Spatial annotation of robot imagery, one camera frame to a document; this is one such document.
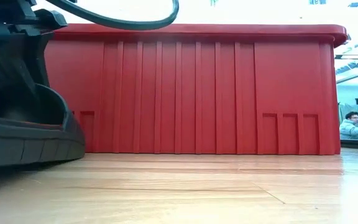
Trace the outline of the red plastic bin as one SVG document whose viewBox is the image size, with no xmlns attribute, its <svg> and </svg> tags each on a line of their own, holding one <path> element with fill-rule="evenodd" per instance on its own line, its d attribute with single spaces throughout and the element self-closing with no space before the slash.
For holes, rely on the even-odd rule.
<svg viewBox="0 0 358 224">
<path fill-rule="evenodd" d="M 70 24 L 45 59 L 88 152 L 334 155 L 346 40 L 334 24 Z"/>
</svg>

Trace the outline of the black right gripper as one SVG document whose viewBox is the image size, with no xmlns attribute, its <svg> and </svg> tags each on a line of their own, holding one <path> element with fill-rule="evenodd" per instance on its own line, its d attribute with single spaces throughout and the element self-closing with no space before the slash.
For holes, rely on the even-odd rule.
<svg viewBox="0 0 358 224">
<path fill-rule="evenodd" d="M 33 9 L 37 0 L 0 0 L 0 90 L 49 86 L 45 49 L 50 32 L 68 26 L 63 14 Z"/>
</svg>

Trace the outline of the black rubber slide sandal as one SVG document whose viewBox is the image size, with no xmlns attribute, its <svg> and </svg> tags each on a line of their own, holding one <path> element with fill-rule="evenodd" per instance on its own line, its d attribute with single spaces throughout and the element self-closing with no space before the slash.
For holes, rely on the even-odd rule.
<svg viewBox="0 0 358 224">
<path fill-rule="evenodd" d="M 50 123 L 7 118 L 7 101 L 0 93 L 0 167 L 72 161 L 85 154 L 85 134 L 66 101 L 48 86 L 37 85 L 37 90 Z"/>
</svg>

